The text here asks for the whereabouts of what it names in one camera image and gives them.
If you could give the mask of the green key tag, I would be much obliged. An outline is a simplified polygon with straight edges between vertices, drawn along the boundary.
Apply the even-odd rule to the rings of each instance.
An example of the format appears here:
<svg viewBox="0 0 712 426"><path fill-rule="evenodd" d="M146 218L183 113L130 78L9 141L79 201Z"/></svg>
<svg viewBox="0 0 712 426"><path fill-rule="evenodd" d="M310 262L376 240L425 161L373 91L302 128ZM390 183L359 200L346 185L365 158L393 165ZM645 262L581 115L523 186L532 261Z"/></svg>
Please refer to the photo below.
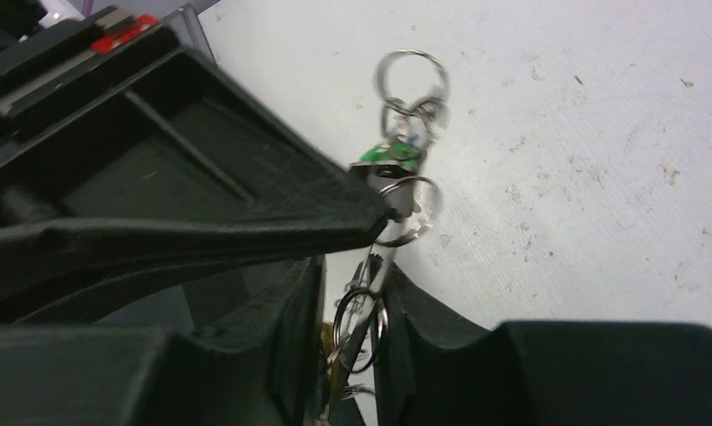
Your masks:
<svg viewBox="0 0 712 426"><path fill-rule="evenodd" d="M382 142L369 148L357 161L359 165L397 167L415 171L425 156L425 151L406 142Z"/></svg>

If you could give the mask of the small metal keyring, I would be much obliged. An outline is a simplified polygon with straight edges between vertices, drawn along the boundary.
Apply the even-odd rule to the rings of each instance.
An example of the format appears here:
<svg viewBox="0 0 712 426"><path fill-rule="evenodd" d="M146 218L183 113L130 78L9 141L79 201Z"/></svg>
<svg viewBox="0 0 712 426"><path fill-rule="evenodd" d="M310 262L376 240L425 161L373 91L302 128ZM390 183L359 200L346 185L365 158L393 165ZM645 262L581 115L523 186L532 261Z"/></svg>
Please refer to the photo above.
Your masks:
<svg viewBox="0 0 712 426"><path fill-rule="evenodd" d="M425 98L447 101L449 73L425 51L404 49L385 54L377 63L374 84L378 97L400 111Z"/></svg>

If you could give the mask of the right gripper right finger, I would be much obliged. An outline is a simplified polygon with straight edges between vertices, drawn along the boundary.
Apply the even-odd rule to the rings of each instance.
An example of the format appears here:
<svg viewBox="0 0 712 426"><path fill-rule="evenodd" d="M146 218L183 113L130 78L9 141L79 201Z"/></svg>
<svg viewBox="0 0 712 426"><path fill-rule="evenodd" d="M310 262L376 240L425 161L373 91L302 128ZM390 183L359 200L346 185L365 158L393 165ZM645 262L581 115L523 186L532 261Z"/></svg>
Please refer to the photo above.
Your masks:
<svg viewBox="0 0 712 426"><path fill-rule="evenodd" d="M712 329L513 320L485 329L393 269L382 425L712 425Z"/></svg>

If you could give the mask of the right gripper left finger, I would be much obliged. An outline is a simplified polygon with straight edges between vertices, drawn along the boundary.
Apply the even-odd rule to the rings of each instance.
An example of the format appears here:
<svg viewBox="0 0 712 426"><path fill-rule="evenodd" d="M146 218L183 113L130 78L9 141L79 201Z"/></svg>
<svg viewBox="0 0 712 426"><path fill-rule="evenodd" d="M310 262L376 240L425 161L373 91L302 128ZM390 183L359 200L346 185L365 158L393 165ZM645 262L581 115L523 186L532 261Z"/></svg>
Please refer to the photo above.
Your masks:
<svg viewBox="0 0 712 426"><path fill-rule="evenodd" d="M254 270L262 288L189 334L0 326L0 425L308 425L325 262Z"/></svg>

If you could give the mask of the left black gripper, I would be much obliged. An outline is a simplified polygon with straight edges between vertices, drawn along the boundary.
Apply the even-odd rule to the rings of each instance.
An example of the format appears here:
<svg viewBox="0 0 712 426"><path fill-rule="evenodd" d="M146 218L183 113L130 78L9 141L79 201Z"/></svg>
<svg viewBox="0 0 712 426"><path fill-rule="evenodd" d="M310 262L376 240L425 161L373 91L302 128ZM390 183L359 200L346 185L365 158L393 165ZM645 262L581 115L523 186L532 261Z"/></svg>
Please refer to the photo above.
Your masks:
<svg viewBox="0 0 712 426"><path fill-rule="evenodd" d="M217 68L196 13L110 6L0 53L0 318L101 318L391 211Z"/></svg>

